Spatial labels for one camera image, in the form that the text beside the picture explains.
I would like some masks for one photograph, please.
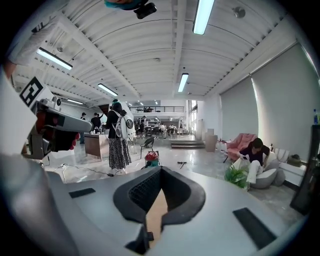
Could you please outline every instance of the stairs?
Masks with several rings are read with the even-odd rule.
[[[204,149],[205,144],[201,140],[172,140],[172,149]]]

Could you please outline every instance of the power cord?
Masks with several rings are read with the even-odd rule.
[[[65,182],[66,182],[65,170],[66,170],[69,166],[75,167],[75,168],[77,168],[77,169],[88,169],[88,170],[93,171],[93,172],[95,172],[95,173],[108,175],[109,177],[114,177],[114,176],[118,173],[118,171],[119,171],[119,170],[117,170],[115,174],[112,174],[112,173],[105,173],[105,172],[102,172],[102,171],[90,169],[90,168],[87,168],[87,167],[78,167],[78,166],[76,166],[76,165],[71,165],[71,164],[67,164],[67,163],[63,163],[61,166],[67,166],[67,167],[62,171],[62,175],[63,175],[63,178],[64,178],[64,181],[65,181]]]

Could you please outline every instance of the pink armchair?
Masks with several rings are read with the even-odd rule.
[[[236,161],[238,160],[238,152],[248,147],[249,143],[252,142],[257,135],[250,133],[240,133],[234,141],[226,144],[226,150],[228,152],[228,156],[223,161],[225,162],[228,158]]]

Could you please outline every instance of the green plant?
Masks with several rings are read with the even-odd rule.
[[[230,166],[224,175],[224,179],[227,182],[237,185],[239,188],[244,189],[246,187],[246,170],[236,169],[233,165]]]

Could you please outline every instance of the white backpack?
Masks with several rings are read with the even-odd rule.
[[[118,121],[115,126],[112,124],[112,127],[115,130],[115,134],[122,139],[132,138],[136,135],[134,121],[129,115],[122,116],[118,112],[111,110],[116,113],[118,116]]]

